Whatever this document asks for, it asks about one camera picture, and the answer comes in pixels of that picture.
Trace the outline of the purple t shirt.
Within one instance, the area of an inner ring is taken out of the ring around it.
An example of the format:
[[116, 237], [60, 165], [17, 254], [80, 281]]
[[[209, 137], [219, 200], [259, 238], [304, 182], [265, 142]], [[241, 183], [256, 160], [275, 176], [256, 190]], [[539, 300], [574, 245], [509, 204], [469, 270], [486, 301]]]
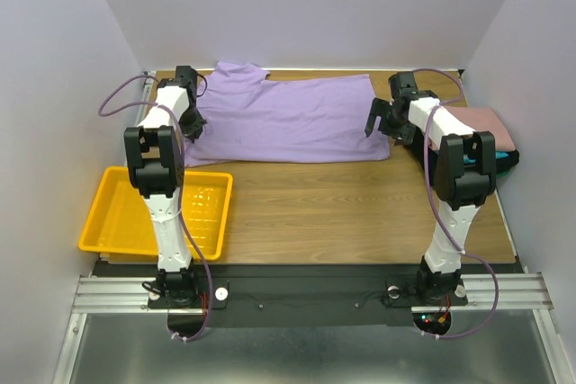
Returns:
[[341, 163], [390, 156], [386, 136], [365, 134], [375, 97], [369, 75], [274, 81], [252, 64], [220, 62], [201, 85], [202, 135], [185, 163]]

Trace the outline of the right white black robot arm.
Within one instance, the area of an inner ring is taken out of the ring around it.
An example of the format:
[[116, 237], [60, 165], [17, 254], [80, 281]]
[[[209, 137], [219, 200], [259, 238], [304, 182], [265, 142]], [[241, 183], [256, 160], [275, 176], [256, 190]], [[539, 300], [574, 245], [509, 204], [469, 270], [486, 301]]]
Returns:
[[414, 292], [425, 303], [462, 293], [461, 259], [470, 226], [496, 187], [496, 140], [458, 120], [429, 90], [420, 90], [412, 71], [389, 80], [391, 99], [372, 101], [364, 132], [378, 130], [401, 145], [423, 135], [423, 156], [436, 150], [436, 164], [423, 163], [436, 227], [425, 252]]

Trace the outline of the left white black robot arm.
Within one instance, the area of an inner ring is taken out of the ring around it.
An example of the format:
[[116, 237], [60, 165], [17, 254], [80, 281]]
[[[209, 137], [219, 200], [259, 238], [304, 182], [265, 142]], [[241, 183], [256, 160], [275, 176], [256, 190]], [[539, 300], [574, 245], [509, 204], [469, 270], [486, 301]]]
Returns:
[[185, 163], [179, 144], [181, 126], [192, 139], [203, 132], [198, 78], [192, 67], [178, 66], [173, 78], [157, 84], [156, 104], [144, 120], [123, 134], [130, 183], [148, 208], [157, 243], [157, 276], [145, 287], [170, 308], [190, 307], [200, 298], [181, 220]]

